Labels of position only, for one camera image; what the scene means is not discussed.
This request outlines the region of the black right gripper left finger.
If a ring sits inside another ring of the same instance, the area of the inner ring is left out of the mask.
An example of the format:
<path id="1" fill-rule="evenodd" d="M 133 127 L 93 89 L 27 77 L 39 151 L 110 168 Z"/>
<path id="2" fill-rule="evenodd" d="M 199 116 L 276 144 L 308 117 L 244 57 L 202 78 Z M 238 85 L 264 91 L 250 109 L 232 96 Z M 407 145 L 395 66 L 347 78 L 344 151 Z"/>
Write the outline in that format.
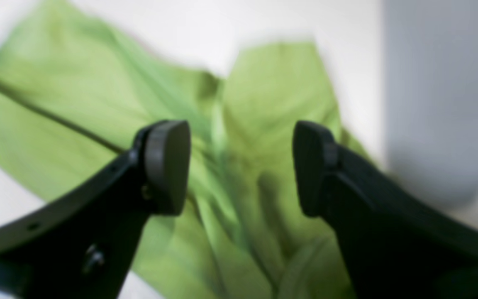
<path id="1" fill-rule="evenodd" d="M 0 291 L 19 299 L 115 299 L 153 215 L 178 216 L 188 121 L 138 131 L 132 147 L 68 194 L 0 227 Z"/>

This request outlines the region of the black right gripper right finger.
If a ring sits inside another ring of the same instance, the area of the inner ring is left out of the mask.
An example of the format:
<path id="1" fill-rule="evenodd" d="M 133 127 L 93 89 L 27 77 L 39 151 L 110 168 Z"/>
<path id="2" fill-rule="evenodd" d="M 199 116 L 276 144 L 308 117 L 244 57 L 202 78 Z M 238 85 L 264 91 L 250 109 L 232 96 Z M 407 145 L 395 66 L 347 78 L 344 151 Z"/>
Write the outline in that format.
<path id="1" fill-rule="evenodd" d="M 298 121 L 300 207 L 322 218 L 359 299 L 478 299 L 478 230 L 419 202 L 330 130 Z"/>

